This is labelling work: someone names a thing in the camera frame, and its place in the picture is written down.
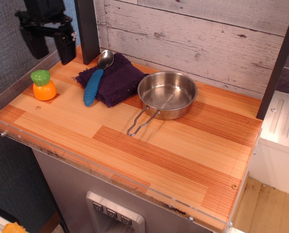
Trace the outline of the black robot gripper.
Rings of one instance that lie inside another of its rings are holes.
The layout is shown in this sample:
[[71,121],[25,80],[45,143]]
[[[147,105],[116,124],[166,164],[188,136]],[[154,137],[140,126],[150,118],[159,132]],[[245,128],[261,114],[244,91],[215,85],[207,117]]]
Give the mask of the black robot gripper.
[[21,35],[35,59],[49,54],[45,36],[53,37],[61,63],[68,64],[76,57],[76,32],[72,18],[65,15],[62,0],[26,0],[26,11],[16,11]]

